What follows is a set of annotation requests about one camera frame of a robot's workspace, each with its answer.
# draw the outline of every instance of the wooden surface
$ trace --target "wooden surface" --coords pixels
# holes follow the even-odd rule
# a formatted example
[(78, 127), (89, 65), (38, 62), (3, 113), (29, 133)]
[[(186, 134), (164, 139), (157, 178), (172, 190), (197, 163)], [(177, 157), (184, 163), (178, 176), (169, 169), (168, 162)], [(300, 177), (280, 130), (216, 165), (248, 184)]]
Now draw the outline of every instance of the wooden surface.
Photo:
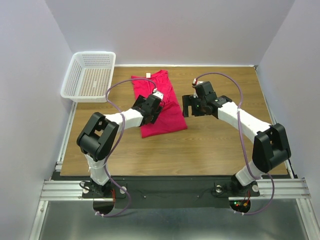
[[(265, 122), (271, 122), (262, 91), (253, 67), (167, 67), (174, 91), (182, 106), (182, 95), (193, 94), (193, 79), (207, 72), (221, 72), (234, 78), (241, 86), (242, 109)], [(112, 84), (131, 75), (145, 76), (159, 71), (158, 67), (115, 68)], [(218, 96), (226, 95), (238, 104), (239, 92), (235, 85), (219, 75), (209, 75), (201, 81), (211, 81)], [(122, 110), (132, 107), (135, 98), (131, 83), (114, 88), (109, 99)], [(78, 103), (68, 140), (62, 176), (89, 176), (85, 156), (76, 145), (76, 139), (94, 112), (114, 114), (117, 111), (107, 103)], [(213, 116), (185, 118), (188, 129), (141, 138), (140, 129), (130, 128), (108, 160), (113, 175), (233, 175), (244, 165), (238, 131)], [(251, 158), (253, 144), (246, 138), (247, 154)], [(273, 174), (287, 174), (282, 164)]]

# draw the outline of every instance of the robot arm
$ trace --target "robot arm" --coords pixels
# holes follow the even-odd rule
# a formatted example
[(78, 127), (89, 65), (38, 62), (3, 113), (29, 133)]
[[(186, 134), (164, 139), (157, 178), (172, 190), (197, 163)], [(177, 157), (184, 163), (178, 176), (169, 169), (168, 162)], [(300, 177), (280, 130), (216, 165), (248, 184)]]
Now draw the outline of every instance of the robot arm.
[(109, 180), (104, 166), (106, 157), (110, 153), (116, 135), (122, 129), (141, 127), (148, 123), (155, 123), (162, 106), (163, 94), (156, 91), (147, 98), (140, 95), (132, 108), (122, 113), (103, 115), (95, 112), (77, 138), (77, 145), (88, 161), (92, 184), (97, 192), (103, 193)]
[[(290, 158), (291, 151), (285, 128), (277, 123), (270, 125), (248, 114), (232, 102), (227, 96), (217, 97), (210, 82), (199, 82), (193, 85), (193, 95), (182, 96), (183, 115), (189, 116), (188, 107), (191, 106), (193, 116), (213, 115), (238, 129), (238, 111), (241, 126), (245, 134), (253, 143), (252, 161), (249, 163), (251, 172), (256, 177), (268, 173), (285, 160)], [(249, 174), (247, 166), (232, 176), (237, 189), (243, 189), (255, 179)]]

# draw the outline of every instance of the white wall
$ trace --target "white wall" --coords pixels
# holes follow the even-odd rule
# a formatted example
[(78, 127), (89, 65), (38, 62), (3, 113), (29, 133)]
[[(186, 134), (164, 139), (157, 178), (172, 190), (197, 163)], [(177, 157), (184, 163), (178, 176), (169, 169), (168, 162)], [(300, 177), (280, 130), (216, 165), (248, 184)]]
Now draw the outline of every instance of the white wall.
[(294, 0), (46, 0), (73, 52), (116, 64), (258, 64)]
[(277, 122), (287, 130), (295, 173), (305, 177), (320, 221), (320, 1), (296, 0), (259, 67)]
[(0, 239), (22, 240), (67, 123), (72, 53), (44, 0), (2, 1), (0, 36)]

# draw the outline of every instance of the red shirt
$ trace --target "red shirt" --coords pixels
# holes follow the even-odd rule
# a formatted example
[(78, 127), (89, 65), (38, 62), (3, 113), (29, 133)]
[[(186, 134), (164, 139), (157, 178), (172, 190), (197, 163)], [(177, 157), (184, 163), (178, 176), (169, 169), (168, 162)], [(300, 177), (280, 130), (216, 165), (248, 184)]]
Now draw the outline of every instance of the red shirt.
[[(143, 77), (131, 76), (131, 78), (134, 79)], [(141, 126), (140, 129), (142, 138), (159, 134), (168, 134), (187, 129), (188, 127), (182, 115), (174, 88), (168, 77), (168, 71), (160, 70), (152, 74), (149, 79), (153, 80), (158, 91), (163, 93), (164, 108), (154, 124)], [(154, 85), (149, 81), (136, 80), (132, 81), (132, 83), (136, 99), (139, 95), (147, 97), (154, 89)]]

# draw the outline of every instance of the white plastic basket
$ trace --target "white plastic basket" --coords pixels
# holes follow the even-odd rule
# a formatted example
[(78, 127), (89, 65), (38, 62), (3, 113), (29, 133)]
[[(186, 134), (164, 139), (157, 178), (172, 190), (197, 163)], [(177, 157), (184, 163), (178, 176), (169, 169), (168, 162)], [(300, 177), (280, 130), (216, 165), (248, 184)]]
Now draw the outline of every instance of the white plastic basket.
[(105, 103), (111, 86), (116, 54), (111, 51), (80, 51), (71, 59), (61, 96), (76, 103)]

